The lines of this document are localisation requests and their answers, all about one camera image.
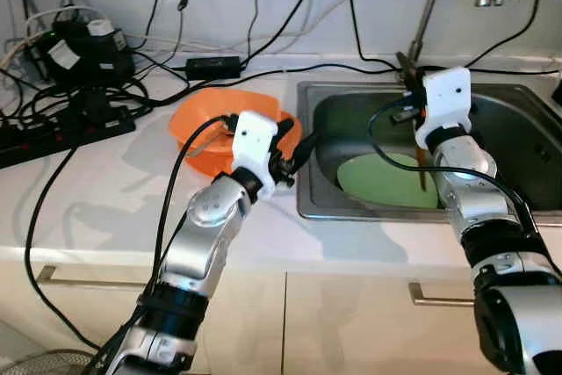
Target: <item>power adapter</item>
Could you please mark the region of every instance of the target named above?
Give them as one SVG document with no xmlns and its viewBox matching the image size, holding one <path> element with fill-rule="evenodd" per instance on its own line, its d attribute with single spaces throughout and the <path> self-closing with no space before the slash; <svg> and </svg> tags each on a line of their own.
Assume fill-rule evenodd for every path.
<svg viewBox="0 0 562 375">
<path fill-rule="evenodd" d="M 240 56 L 197 57 L 185 61 L 188 81 L 240 78 Z"/>
</svg>

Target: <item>stainless steel sink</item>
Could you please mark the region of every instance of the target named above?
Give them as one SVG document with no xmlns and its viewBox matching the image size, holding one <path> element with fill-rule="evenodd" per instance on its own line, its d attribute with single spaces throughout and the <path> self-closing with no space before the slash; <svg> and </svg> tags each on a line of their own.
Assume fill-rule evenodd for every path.
<svg viewBox="0 0 562 375">
<path fill-rule="evenodd" d="M 299 213 L 324 220 L 447 221 L 443 209 L 367 203 L 344 193 L 338 167 L 374 152 L 366 123 L 381 106 L 401 96 L 392 83 L 300 83 L 299 119 L 319 144 L 298 179 Z M 472 86 L 472 135 L 498 163 L 500 177 L 529 202 L 543 226 L 562 225 L 562 120 L 521 85 Z M 408 123 L 381 119 L 375 134 L 382 148 L 415 157 Z"/>
</svg>

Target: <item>white wall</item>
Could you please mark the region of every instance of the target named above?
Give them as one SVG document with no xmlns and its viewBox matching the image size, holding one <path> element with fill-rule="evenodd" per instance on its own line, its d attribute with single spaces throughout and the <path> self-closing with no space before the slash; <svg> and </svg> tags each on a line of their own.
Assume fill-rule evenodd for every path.
<svg viewBox="0 0 562 375">
<path fill-rule="evenodd" d="M 59 0 L 35 0 L 41 9 L 57 6 Z M 178 0 L 162 0 L 153 34 L 174 39 L 177 36 Z M 274 32 L 296 0 L 260 0 L 260 17 L 254 34 Z M 313 16 L 333 0 L 314 0 Z M 91 0 L 127 33 L 141 33 L 153 0 Z M 357 0 L 357 15 L 369 54 L 393 54 L 406 50 L 425 0 Z M 500 8 L 478 9 L 473 0 L 438 0 L 429 23 L 425 54 L 480 53 L 524 26 L 532 0 L 507 0 Z M 243 40 L 253 13 L 253 0 L 191 0 L 185 13 L 184 40 L 206 40 L 230 44 Z M 551 56 L 562 48 L 559 30 L 562 3 L 542 0 L 536 23 L 527 34 L 494 54 Z M 290 29 L 297 29 L 302 14 Z M 344 4 L 318 28 L 296 44 L 293 53 L 354 54 L 349 5 Z"/>
</svg>

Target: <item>cabinet door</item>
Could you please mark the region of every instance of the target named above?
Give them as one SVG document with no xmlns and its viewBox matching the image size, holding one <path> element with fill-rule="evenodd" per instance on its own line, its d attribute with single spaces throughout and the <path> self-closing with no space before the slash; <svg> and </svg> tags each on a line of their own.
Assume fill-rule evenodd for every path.
<svg viewBox="0 0 562 375">
<path fill-rule="evenodd" d="M 91 351 L 43 305 L 22 263 L 0 263 L 0 271 L 6 280 L 0 285 L 1 320 L 46 349 Z M 148 267 L 62 264 L 54 283 L 42 289 L 86 337 L 101 344 L 129 318 L 149 273 Z M 199 330 L 191 372 L 277 374 L 284 292 L 283 273 L 225 270 Z"/>
<path fill-rule="evenodd" d="M 415 306 L 407 278 L 289 274 L 287 375 L 493 375 L 470 307 Z M 471 298 L 470 281 L 421 281 L 427 295 Z"/>
</svg>

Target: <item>white cable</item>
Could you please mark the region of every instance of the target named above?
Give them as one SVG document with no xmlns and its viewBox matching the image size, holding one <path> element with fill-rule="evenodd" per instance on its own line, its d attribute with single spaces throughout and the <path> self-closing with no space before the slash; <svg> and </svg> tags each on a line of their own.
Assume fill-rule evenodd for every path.
<svg viewBox="0 0 562 375">
<path fill-rule="evenodd" d="M 100 12 L 99 10 L 97 10 L 96 8 L 91 8 L 89 6 L 67 6 L 64 8 L 57 8 L 57 9 L 51 9 L 49 11 L 43 11 L 43 12 L 39 12 L 36 13 L 35 15 L 31 15 L 31 17 L 29 17 L 24 24 L 24 30 L 25 30 L 25 34 L 28 34 L 29 31 L 29 26 L 30 24 L 37 18 L 41 18 L 44 17 L 45 15 L 51 15 L 53 13 L 59 13 L 59 12 L 65 12 L 65 11 L 94 11 L 96 12 L 101 18 L 103 19 L 107 19 L 107 17 Z"/>
<path fill-rule="evenodd" d="M 30 41 L 33 41 L 35 39 L 37 39 L 38 37 L 40 37 L 41 35 L 43 35 L 44 32 L 40 32 L 38 34 L 33 35 L 32 37 L 28 38 L 28 39 L 23 39 L 21 40 L 16 46 L 14 46 L 9 52 L 8 54 L 2 59 L 2 61 L 0 61 L 0 69 L 7 69 L 8 66 L 10 65 L 10 61 L 11 58 L 14 57 L 14 55 L 21 49 L 23 48 L 26 44 L 28 44 Z"/>
<path fill-rule="evenodd" d="M 298 36 L 296 36 L 294 39 L 292 39 L 289 42 L 289 44 L 287 44 L 286 46 L 281 47 L 281 48 L 271 52 L 272 54 L 283 53 L 284 51 L 286 51 L 289 48 L 291 48 L 292 46 L 294 46 L 300 40 L 300 36 L 305 31 L 306 26 L 308 25 L 308 20 L 310 19 L 310 16 L 312 14 L 313 4 L 314 4 L 314 0 L 308 0 L 308 4 L 306 5 L 305 18 L 302 20 L 302 24 L 300 25 L 300 30 L 299 30 L 300 34 Z"/>
<path fill-rule="evenodd" d="M 298 32 L 285 32 L 279 36 L 279 38 L 284 37 L 300 37 L 302 35 L 309 34 L 312 30 L 314 30 L 320 22 L 324 20 L 330 13 L 332 13 L 337 7 L 341 4 L 346 2 L 347 0 L 336 0 L 333 2 L 328 8 L 326 8 L 318 17 L 314 20 L 314 22 L 308 26 L 306 29 Z M 145 36 L 139 34 L 126 34 L 127 37 L 134 37 L 137 39 L 146 39 L 146 40 L 154 40 L 154 41 L 161 41 L 165 43 L 172 43 L 176 44 L 177 40 L 174 39 L 167 39 L 155 36 Z M 259 35 L 252 37 L 252 40 L 269 40 L 271 35 Z M 199 52 L 232 52 L 232 53 L 244 53 L 242 50 L 237 49 L 237 47 L 243 46 L 247 43 L 247 40 L 241 40 L 231 46 L 218 46 L 212 45 L 205 41 L 183 41 L 180 42 L 180 46 L 187 47 L 189 49 L 196 48 L 199 49 Z"/>
</svg>

